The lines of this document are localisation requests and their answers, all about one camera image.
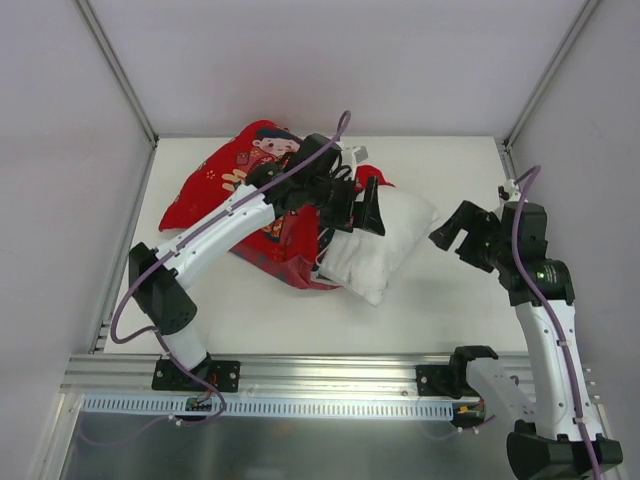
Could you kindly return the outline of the white pillow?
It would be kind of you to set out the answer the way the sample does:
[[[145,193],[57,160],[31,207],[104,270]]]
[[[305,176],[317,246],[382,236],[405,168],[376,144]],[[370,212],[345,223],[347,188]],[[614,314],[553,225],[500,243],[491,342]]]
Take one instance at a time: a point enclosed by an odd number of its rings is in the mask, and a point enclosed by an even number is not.
[[[430,201],[397,187],[380,186],[378,202],[385,234],[338,231],[319,264],[320,275],[372,306],[382,303],[390,277],[438,219]]]

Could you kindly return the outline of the red printed pillowcase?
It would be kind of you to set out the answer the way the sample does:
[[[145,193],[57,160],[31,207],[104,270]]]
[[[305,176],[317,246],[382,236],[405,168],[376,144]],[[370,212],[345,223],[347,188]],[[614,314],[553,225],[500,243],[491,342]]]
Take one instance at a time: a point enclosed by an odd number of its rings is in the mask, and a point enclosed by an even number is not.
[[[231,252],[300,289],[319,289],[314,272],[339,233],[385,234],[374,167],[345,158],[337,139],[299,138],[270,121],[246,127],[184,183],[160,221],[178,236],[160,249],[164,267],[188,289]]]

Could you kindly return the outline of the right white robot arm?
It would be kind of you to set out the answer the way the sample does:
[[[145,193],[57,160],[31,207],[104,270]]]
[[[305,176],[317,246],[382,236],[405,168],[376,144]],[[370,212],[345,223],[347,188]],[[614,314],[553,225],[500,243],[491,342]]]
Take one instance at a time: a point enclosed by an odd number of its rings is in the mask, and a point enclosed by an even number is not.
[[[454,399],[476,393],[513,429],[507,458],[518,479],[598,479],[620,465],[619,442],[607,438],[589,398],[575,336],[575,293],[565,263],[547,256],[547,214],[535,203],[508,201],[500,213],[470,201],[429,236],[464,263],[497,272],[525,336],[533,400],[504,372],[488,346],[461,346],[445,369],[419,375]]]

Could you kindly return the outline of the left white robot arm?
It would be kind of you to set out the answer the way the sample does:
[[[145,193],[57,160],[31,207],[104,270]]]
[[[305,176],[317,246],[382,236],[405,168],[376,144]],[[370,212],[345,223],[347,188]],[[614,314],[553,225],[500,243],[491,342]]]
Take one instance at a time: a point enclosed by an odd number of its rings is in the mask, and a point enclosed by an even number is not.
[[[370,177],[359,187],[356,171],[335,138],[311,134],[283,159],[252,167],[227,200],[183,233],[154,248],[139,243],[130,250],[127,293],[151,321],[185,389],[213,384],[215,368],[192,324],[197,306],[188,290],[219,256],[303,207],[314,209],[330,230],[384,235],[379,180]]]

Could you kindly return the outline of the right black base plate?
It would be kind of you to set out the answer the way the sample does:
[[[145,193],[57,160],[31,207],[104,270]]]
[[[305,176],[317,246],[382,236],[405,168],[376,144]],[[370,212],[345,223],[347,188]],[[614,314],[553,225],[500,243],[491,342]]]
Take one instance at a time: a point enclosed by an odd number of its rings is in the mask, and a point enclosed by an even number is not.
[[[416,386],[420,397],[442,396],[451,399],[477,397],[464,374],[445,364],[424,364],[415,367]]]

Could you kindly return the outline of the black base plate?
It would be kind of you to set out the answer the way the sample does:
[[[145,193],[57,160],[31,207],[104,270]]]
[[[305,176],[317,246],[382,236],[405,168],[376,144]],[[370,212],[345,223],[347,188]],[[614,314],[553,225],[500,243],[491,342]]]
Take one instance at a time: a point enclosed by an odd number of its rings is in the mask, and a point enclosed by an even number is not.
[[[451,399],[477,397],[464,374],[445,364],[424,364],[415,367],[416,386],[420,397],[442,396]]]
[[[191,373],[221,393],[236,393],[240,380],[239,361],[204,359]],[[204,392],[206,388],[182,372],[170,359],[155,364],[151,389],[155,391]]]

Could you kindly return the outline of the aluminium mounting rail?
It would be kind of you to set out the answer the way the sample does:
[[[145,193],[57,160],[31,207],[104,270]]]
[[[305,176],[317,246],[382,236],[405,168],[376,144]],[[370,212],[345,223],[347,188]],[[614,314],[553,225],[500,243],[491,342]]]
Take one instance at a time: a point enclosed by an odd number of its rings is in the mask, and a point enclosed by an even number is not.
[[[77,354],[61,381],[64,393],[151,392],[158,354]],[[414,400],[415,367],[449,363],[444,355],[219,355],[241,363],[229,397]]]

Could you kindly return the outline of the right aluminium corner post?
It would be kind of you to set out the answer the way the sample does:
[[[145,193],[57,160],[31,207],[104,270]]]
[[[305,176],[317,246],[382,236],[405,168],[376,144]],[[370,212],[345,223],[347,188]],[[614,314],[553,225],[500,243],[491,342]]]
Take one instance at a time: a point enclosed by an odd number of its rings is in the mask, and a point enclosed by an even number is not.
[[[534,114],[539,103],[542,101],[542,98],[550,87],[552,81],[559,73],[560,68],[572,52],[575,44],[582,36],[584,30],[601,4],[601,0],[586,0],[582,2],[578,13],[563,35],[514,124],[505,136],[503,146],[506,150],[510,150],[519,138],[521,132],[529,122],[530,117]]]

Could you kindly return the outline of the aluminium corner post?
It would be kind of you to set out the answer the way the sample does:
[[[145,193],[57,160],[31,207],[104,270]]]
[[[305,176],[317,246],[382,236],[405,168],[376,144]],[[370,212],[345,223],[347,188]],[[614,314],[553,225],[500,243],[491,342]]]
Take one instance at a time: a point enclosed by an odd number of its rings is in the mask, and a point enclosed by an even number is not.
[[[601,0],[586,0],[582,2],[578,13],[563,35],[514,124],[505,136],[503,146],[506,150],[510,150],[519,138],[521,132],[529,122],[530,117],[534,114],[539,103],[542,101],[542,98],[550,87],[552,81],[559,73],[560,68],[572,52],[575,44],[582,36],[584,30],[601,4]]]
[[[76,8],[83,24],[89,31],[101,57],[106,62],[112,77],[116,81],[126,103],[132,111],[138,125],[142,129],[144,136],[149,143],[155,147],[158,143],[159,136],[145,112],[145,109],[140,102],[127,73],[125,72],[117,52],[114,49],[92,3],[88,0],[73,0],[72,4]]]

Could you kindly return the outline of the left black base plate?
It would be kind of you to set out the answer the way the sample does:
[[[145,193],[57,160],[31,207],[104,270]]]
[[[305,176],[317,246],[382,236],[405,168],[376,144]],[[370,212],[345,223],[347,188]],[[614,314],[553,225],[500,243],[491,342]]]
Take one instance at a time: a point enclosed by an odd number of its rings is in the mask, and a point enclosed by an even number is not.
[[[221,393],[236,393],[240,380],[239,361],[204,359],[191,373]],[[204,392],[206,388],[182,372],[170,359],[155,364],[151,389],[155,391]]]

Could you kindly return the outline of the left aluminium corner post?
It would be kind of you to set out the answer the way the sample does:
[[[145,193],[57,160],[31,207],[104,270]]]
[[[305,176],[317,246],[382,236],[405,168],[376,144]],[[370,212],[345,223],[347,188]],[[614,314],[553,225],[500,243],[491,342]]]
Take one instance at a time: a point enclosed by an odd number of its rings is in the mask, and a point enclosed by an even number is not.
[[[149,143],[155,147],[158,143],[159,136],[145,112],[145,109],[140,102],[127,73],[125,72],[117,52],[114,49],[92,3],[88,0],[73,0],[72,4],[76,8],[83,24],[89,31],[101,57],[106,62],[112,77],[116,81],[126,103],[132,111],[138,125],[142,129],[144,136]]]

